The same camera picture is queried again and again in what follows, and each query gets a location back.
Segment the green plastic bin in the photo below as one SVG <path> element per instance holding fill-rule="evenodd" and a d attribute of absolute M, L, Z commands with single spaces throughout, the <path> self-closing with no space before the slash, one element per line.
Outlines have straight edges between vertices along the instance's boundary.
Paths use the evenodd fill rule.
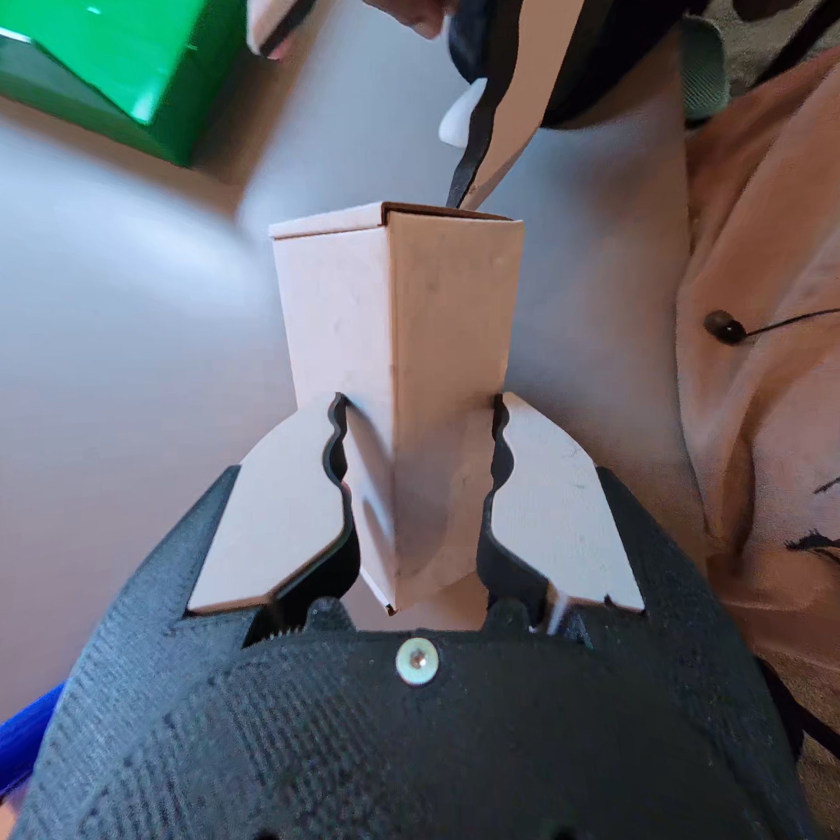
<path fill-rule="evenodd" d="M 244 1 L 2 1 L 2 97 L 188 167 L 245 31 Z"/>

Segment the white cardboard mailer box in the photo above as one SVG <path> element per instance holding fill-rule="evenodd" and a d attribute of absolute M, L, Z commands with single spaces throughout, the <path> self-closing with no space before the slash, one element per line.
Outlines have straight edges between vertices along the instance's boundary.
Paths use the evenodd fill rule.
<path fill-rule="evenodd" d="M 476 570 L 524 224 L 379 202 L 272 225 L 297 408 L 346 397 L 361 570 L 396 613 Z"/>

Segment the person's right hand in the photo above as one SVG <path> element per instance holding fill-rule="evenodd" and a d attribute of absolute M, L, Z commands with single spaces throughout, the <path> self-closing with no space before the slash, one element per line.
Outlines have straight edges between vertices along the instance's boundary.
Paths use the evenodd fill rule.
<path fill-rule="evenodd" d="M 427 40 L 441 35 L 446 17 L 458 10 L 459 1 L 364 1 Z"/>

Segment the person's pink hoodie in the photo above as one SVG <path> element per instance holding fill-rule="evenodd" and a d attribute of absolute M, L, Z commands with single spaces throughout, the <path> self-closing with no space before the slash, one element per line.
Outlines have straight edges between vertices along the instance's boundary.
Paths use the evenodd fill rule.
<path fill-rule="evenodd" d="M 752 651 L 838 731 L 838 48 L 686 147 L 676 358 L 707 572 Z"/>

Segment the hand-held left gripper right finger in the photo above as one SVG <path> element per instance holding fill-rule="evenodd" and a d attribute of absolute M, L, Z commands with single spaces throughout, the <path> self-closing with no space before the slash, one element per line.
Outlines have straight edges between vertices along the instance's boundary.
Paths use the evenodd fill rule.
<path fill-rule="evenodd" d="M 494 403 L 491 489 L 477 572 L 490 603 L 518 602 L 528 629 L 554 635 L 575 606 L 644 612 L 595 463 L 512 392 Z"/>

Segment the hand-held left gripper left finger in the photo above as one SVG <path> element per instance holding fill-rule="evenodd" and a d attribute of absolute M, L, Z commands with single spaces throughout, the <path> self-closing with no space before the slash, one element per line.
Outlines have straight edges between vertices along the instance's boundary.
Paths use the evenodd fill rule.
<path fill-rule="evenodd" d="M 361 551 L 343 449 L 347 398 L 323 395 L 271 430 L 240 462 L 187 611 L 263 608 L 300 627 L 320 598 L 356 582 Z"/>

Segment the blue plastic bin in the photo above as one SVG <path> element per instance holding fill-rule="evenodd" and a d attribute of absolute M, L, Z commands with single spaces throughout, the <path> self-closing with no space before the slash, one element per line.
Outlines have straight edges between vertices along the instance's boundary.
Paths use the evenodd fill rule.
<path fill-rule="evenodd" d="M 1 725 L 1 797 L 32 774 L 41 743 L 66 683 L 39 697 Z"/>

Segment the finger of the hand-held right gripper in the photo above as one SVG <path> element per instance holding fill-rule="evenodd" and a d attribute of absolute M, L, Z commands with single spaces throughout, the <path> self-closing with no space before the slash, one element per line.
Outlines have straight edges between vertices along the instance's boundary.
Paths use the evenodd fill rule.
<path fill-rule="evenodd" d="M 461 150 L 446 206 L 476 211 L 538 131 L 583 1 L 458 2 L 448 23 L 453 64 L 471 82 L 444 115 Z"/>
<path fill-rule="evenodd" d="M 280 60 L 289 38 L 306 21 L 315 1 L 247 1 L 246 43 L 256 56 Z"/>

